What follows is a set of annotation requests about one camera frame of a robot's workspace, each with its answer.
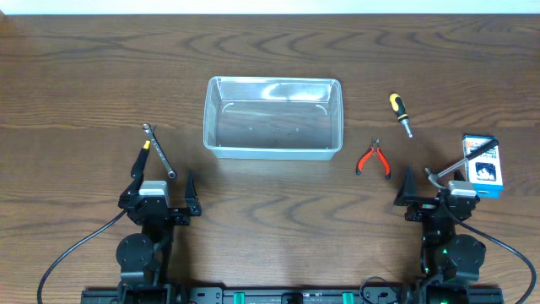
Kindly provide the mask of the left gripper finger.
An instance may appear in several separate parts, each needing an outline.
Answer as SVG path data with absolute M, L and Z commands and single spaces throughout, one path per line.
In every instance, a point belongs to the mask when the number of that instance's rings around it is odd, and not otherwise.
M 119 200 L 128 201 L 132 196 L 138 196 L 138 190 L 143 182 L 143 175 L 132 175 L 132 182 L 121 193 Z
M 188 176 L 186 179 L 186 189 L 185 189 L 184 199 L 186 202 L 186 206 L 188 208 L 198 207 L 198 196 L 197 196 L 197 191 L 195 188 L 195 180 L 194 180 L 194 175 L 191 171 L 188 172 Z

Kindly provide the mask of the black handled hammer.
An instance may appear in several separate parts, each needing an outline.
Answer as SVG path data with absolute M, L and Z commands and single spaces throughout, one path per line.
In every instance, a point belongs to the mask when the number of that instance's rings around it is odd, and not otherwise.
M 463 159 L 459 160 L 457 163 L 449 166 L 448 168 L 444 169 L 443 171 L 439 173 L 434 173 L 430 170 L 429 167 L 424 168 L 424 173 L 427 175 L 428 181 L 438 189 L 445 189 L 445 187 L 441 184 L 439 184 L 438 180 L 443 177 L 444 175 L 455 171 L 459 167 L 465 165 L 468 163 L 468 161 L 473 160 L 480 155 L 484 154 L 485 152 L 489 151 L 490 149 L 493 149 L 499 145 L 499 141 L 497 139 L 491 139 L 486 144 L 482 145 L 481 147 L 475 149 L 472 153 L 465 155 Z

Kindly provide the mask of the blue white cardboard box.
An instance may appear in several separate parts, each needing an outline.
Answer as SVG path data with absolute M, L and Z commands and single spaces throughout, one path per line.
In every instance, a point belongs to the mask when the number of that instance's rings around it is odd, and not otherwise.
M 484 146 L 493 136 L 466 134 L 462 138 L 463 154 L 469 155 Z M 484 152 L 465 164 L 466 179 L 471 182 L 480 198 L 499 198 L 504 189 L 499 146 Z

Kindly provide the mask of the yellow black stubby screwdriver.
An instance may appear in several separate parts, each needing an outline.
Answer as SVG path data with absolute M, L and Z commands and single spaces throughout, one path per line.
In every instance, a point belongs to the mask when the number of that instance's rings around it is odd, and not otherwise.
M 405 104 L 398 93 L 392 93 L 389 96 L 391 108 L 395 113 L 398 122 L 404 127 L 409 138 L 413 137 L 413 131 L 410 126 L 410 119 L 406 111 Z

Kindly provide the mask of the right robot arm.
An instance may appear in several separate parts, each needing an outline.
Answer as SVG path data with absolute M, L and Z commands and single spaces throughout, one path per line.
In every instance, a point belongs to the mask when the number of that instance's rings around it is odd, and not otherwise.
M 422 225 L 420 268 L 422 278 L 403 286 L 399 303 L 470 303 L 469 285 L 479 280 L 486 246 L 468 234 L 456 233 L 456 225 L 472 216 L 480 198 L 474 186 L 455 172 L 449 187 L 433 198 L 420 197 L 411 168 L 394 200 L 407 208 L 406 221 Z

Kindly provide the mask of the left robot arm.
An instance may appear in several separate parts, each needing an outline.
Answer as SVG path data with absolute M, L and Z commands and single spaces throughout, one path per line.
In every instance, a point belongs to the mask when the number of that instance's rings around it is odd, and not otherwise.
M 144 181 L 143 174 L 136 175 L 121 194 L 119 208 L 142 230 L 126 236 L 116 249 L 116 260 L 121 266 L 120 303 L 186 302 L 181 287 L 168 281 L 167 271 L 174 229 L 189 225 L 191 217 L 202 214 L 191 173 L 186 179 L 184 199 L 185 207 L 170 207 L 168 183 Z

